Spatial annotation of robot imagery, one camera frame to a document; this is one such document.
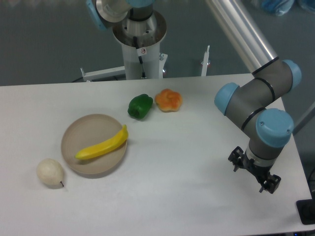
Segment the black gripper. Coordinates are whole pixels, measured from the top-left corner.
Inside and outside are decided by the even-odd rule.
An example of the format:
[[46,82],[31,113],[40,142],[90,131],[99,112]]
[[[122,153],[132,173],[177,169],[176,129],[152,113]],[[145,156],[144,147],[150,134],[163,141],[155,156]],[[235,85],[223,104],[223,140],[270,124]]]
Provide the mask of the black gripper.
[[247,156],[245,152],[237,146],[229,155],[228,161],[234,166],[233,172],[236,172],[238,169],[246,169],[250,172],[261,185],[260,193],[267,191],[273,194],[281,182],[279,176],[270,174],[270,169],[275,163],[274,159],[265,160],[255,155]]

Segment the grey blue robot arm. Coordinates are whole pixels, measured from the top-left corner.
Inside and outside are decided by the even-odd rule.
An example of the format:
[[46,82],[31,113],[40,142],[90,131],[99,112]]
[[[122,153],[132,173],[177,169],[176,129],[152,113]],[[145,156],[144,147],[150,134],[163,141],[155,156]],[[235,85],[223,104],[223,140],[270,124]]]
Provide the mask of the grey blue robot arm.
[[[226,84],[214,99],[221,113],[250,139],[246,150],[237,147],[228,159],[235,169],[255,176],[261,190],[273,193],[281,178],[270,174],[270,169],[288,143],[294,124],[288,113],[269,105],[300,83],[300,68],[290,60],[279,60],[239,0],[207,4],[253,75],[244,86]],[[98,29],[112,28],[116,39],[130,48],[124,55],[127,79],[162,76],[158,53],[152,59],[144,55],[145,48],[159,44],[166,34],[165,19],[153,10],[153,1],[88,0],[86,7]]]

